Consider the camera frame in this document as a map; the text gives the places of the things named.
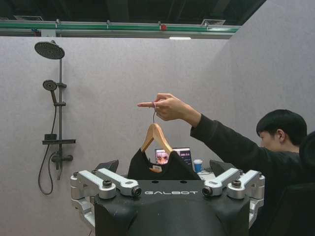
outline person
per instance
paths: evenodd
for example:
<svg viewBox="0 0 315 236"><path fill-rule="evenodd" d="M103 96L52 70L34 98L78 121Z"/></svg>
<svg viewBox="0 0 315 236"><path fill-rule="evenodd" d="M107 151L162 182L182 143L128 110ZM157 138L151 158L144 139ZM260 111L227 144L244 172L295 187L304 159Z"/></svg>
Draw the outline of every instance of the person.
<svg viewBox="0 0 315 236"><path fill-rule="evenodd" d="M224 162L247 172L256 170L265 176L264 207L250 229L251 235L265 235L284 188L307 182L299 157L299 145L307 135L304 119L289 110L275 110L257 124L256 132L261 147L226 127L211 120L169 93L159 93L154 102L142 102L139 107L156 108L162 120L182 119L191 127L190 135L208 146Z"/></svg>

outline laptop screen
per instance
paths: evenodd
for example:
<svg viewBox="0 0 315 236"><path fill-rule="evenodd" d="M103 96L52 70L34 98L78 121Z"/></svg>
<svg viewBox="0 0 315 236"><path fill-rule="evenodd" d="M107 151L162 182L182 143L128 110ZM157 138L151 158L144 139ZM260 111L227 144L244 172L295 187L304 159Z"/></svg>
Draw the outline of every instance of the laptop screen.
<svg viewBox="0 0 315 236"><path fill-rule="evenodd" d="M189 165L192 169L192 161L189 147L173 148L174 151ZM155 149L156 163L164 165L168 162L168 154L163 149Z"/></svg>

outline rain shower head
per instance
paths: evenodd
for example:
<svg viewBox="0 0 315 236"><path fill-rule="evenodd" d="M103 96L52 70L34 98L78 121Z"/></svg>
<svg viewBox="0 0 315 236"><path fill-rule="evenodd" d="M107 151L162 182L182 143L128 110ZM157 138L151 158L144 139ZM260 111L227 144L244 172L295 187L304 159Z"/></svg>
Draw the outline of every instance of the rain shower head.
<svg viewBox="0 0 315 236"><path fill-rule="evenodd" d="M64 50L54 40L50 42L38 42L34 48L38 54L48 59L61 59L64 57Z"/></svg>

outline handheld shower head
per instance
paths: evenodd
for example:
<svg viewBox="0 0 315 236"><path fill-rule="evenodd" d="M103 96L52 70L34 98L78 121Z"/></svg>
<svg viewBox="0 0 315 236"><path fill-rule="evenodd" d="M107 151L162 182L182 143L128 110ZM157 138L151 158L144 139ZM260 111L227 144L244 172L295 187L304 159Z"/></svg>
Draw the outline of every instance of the handheld shower head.
<svg viewBox="0 0 315 236"><path fill-rule="evenodd" d="M44 89L50 91L51 97L53 99L53 103L56 104L57 100L56 100L56 96L55 96L54 91L57 89L57 84L52 80L45 80L43 82L43 87L44 87Z"/></svg>
<svg viewBox="0 0 315 236"><path fill-rule="evenodd" d="M57 89L57 84L52 80L45 80L43 82L43 87L48 91L55 91Z"/></svg>

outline ceiling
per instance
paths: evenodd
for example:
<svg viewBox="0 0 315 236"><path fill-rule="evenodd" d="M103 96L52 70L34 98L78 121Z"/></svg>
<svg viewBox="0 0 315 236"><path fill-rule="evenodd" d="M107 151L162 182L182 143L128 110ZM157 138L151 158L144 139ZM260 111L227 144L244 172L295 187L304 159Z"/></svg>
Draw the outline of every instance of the ceiling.
<svg viewBox="0 0 315 236"><path fill-rule="evenodd" d="M266 0L1 0L0 19L40 16L44 21L241 26Z"/></svg>

